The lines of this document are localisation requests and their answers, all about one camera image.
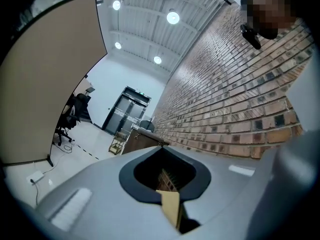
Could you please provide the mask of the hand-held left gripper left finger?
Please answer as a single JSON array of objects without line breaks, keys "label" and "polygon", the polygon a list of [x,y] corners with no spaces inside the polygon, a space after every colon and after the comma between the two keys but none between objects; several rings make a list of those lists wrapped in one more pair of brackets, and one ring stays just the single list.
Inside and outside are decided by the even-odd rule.
[{"label": "hand-held left gripper left finger", "polygon": [[47,194],[34,223],[49,240],[175,240],[181,233],[161,205],[139,202],[121,186],[123,166],[159,151],[149,147],[98,161]]}]

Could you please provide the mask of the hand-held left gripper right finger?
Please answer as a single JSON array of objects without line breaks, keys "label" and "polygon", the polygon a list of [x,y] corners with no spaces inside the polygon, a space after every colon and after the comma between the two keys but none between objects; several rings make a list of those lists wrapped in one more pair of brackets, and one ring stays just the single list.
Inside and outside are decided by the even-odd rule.
[{"label": "hand-held left gripper right finger", "polygon": [[165,147],[163,150],[194,167],[194,178],[180,194],[198,195],[182,198],[188,224],[194,229],[161,240],[257,240],[254,213],[269,181],[272,179],[273,151],[267,150],[261,160],[238,159],[194,153]]}]

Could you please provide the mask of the gold metal cart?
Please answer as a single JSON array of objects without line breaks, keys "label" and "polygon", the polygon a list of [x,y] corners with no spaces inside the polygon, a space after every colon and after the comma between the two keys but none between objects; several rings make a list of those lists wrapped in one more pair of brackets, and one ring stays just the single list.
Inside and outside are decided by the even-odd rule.
[{"label": "gold metal cart", "polygon": [[126,142],[126,139],[127,139],[126,134],[124,134],[123,132],[117,131],[111,142],[111,145],[108,148],[108,151],[114,155],[118,155],[122,151],[123,146]]}]

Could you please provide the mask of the white power strip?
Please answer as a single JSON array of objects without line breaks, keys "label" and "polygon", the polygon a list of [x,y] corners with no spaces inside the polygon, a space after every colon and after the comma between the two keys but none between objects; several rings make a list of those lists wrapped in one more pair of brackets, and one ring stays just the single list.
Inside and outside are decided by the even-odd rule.
[{"label": "white power strip", "polygon": [[38,170],[35,171],[33,174],[26,177],[27,183],[30,185],[34,185],[35,183],[39,182],[44,177],[44,174]]}]

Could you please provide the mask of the dark wooden cabinet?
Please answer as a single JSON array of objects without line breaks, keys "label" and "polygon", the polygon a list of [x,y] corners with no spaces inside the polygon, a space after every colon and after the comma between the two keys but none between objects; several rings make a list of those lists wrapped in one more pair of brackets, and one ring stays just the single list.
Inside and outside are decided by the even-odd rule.
[{"label": "dark wooden cabinet", "polygon": [[158,135],[146,130],[142,127],[134,127],[124,145],[122,154],[127,154],[133,151],[157,147],[157,146],[168,146],[170,143],[159,137]]}]

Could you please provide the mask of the grey printer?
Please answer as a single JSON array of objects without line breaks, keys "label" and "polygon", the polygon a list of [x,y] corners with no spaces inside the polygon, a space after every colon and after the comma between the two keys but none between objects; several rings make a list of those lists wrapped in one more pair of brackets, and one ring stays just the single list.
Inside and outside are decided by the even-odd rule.
[{"label": "grey printer", "polygon": [[139,123],[139,127],[143,128],[147,131],[150,131],[152,133],[154,132],[154,129],[155,129],[155,126],[153,125],[153,123],[150,120],[142,120]]}]

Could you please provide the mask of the black office chair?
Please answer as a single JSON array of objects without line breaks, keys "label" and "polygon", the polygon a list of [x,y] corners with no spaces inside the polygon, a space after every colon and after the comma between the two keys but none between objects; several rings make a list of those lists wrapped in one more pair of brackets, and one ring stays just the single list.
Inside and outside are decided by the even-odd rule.
[{"label": "black office chair", "polygon": [[81,115],[87,109],[90,99],[89,96],[83,93],[79,93],[78,95],[71,94],[55,128],[54,133],[58,134],[59,137],[58,146],[62,144],[62,136],[66,137],[70,143],[73,141],[73,139],[68,136],[67,130],[71,130],[77,125],[77,122],[81,121]]}]

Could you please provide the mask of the black double door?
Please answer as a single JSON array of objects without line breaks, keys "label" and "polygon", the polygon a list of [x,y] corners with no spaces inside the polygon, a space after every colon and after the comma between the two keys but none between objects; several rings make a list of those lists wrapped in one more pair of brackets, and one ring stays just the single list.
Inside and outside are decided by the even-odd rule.
[{"label": "black double door", "polygon": [[110,109],[101,129],[112,136],[123,133],[129,136],[133,125],[138,125],[151,98],[143,92],[126,86]]}]

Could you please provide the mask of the tan partition board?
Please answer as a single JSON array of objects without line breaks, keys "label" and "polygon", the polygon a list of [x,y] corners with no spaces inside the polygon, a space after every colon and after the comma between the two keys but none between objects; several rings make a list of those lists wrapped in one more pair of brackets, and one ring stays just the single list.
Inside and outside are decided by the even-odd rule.
[{"label": "tan partition board", "polygon": [[63,0],[22,29],[0,65],[0,162],[49,158],[65,104],[107,50],[97,0]]}]

